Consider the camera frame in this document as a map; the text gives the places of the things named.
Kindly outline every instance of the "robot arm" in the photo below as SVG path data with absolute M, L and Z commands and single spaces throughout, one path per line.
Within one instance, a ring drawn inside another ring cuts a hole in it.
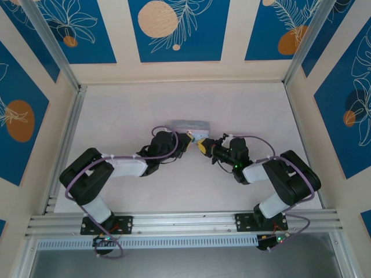
M 71 187 L 69 194 L 97 223 L 104 229 L 110 230 L 115 224 L 114 213 L 103 202 L 99 193 L 109 178 L 135 176 L 145 177 L 159 169 L 159 165 L 168 158 L 181 158 L 187 150 L 192 138 L 188 134 L 178 134 L 176 147 L 175 135 L 172 132 L 160 131 L 152 139 L 151 144 L 144 146 L 136 155 L 114 157 L 98 163 L 84 173 Z M 94 161 L 108 157 L 97 149 L 87 149 L 60 175 L 60 182 L 68 187 L 71 181 Z
M 321 188 L 318 176 L 295 152 L 286 151 L 274 159 L 266 159 L 265 162 L 254 164 L 250 160 L 245 139 L 233 138 L 227 148 L 223 146 L 227 137 L 228 135 L 224 134 L 218 140 L 206 138 L 198 141 L 198 146 L 205 156 L 212 158 L 212 164 L 220 161 L 232 166 L 234 178 L 241 184 L 252 184 L 262 180 L 271 181 L 276 193 L 254 208 L 255 224 L 262 231 L 270 230 L 276 215 L 309 196 L 311 194 L 309 186 L 313 191 Z

